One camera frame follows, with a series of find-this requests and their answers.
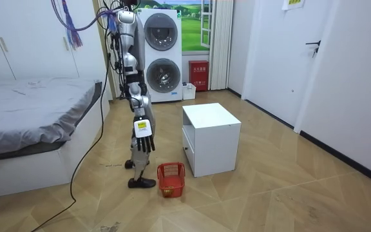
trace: red fire extinguisher box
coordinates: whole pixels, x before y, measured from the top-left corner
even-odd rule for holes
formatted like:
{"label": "red fire extinguisher box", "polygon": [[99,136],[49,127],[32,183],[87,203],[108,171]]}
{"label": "red fire extinguisher box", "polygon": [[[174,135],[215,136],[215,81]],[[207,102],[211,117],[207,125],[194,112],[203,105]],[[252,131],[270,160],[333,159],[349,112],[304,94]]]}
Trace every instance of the red fire extinguisher box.
{"label": "red fire extinguisher box", "polygon": [[190,83],[196,86],[196,91],[207,91],[209,84],[209,62],[189,61]]}

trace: stacked washer dryer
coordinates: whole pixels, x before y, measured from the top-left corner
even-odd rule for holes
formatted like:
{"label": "stacked washer dryer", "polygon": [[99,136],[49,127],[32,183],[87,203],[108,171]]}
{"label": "stacked washer dryer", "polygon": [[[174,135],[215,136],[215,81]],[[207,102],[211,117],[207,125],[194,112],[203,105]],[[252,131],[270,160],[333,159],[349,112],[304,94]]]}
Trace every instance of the stacked washer dryer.
{"label": "stacked washer dryer", "polygon": [[146,36],[144,76],[151,102],[182,100],[181,14],[138,9]]}

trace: gray blanket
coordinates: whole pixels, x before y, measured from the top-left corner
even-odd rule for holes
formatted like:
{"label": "gray blanket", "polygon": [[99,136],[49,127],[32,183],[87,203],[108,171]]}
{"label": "gray blanket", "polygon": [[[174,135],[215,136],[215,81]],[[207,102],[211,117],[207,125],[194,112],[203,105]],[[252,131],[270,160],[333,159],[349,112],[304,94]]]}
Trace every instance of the gray blanket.
{"label": "gray blanket", "polygon": [[70,140],[94,91],[95,82],[83,79],[0,82],[0,153]]}

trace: door handle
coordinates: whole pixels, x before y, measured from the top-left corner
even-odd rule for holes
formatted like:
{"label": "door handle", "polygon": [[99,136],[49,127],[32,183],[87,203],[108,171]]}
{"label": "door handle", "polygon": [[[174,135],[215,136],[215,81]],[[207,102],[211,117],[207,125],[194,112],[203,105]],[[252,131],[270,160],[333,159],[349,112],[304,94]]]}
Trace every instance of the door handle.
{"label": "door handle", "polygon": [[65,44],[65,49],[67,49],[67,51],[69,51],[70,49],[68,48],[67,39],[65,39],[65,37],[63,37],[63,39],[64,39],[64,44]]}
{"label": "door handle", "polygon": [[316,45],[318,46],[317,48],[314,49],[313,58],[314,58],[314,56],[319,52],[320,43],[321,43],[321,41],[319,41],[319,42],[315,42],[315,43],[306,43],[306,45],[316,44]]}
{"label": "door handle", "polygon": [[321,42],[321,41],[319,41],[319,42],[315,42],[315,43],[306,43],[306,45],[316,44],[317,46],[320,46],[320,42]]}
{"label": "door handle", "polygon": [[8,52],[8,49],[6,49],[6,45],[5,45],[4,38],[0,37],[0,41],[1,41],[1,43],[3,44],[4,50],[5,50],[6,52]]}

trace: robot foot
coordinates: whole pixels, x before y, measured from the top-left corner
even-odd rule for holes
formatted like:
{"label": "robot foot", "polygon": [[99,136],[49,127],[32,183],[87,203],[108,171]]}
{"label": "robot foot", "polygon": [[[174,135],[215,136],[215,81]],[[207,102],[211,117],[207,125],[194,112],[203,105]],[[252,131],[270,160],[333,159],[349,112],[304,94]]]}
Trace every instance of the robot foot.
{"label": "robot foot", "polygon": [[134,178],[131,178],[128,181],[129,188],[152,188],[155,186],[155,184],[155,180],[145,179],[142,177],[140,177],[138,180],[134,180]]}
{"label": "robot foot", "polygon": [[134,165],[134,162],[131,161],[131,160],[127,160],[126,163],[124,164],[124,167],[126,169],[131,169],[131,168],[134,168],[135,165]]}

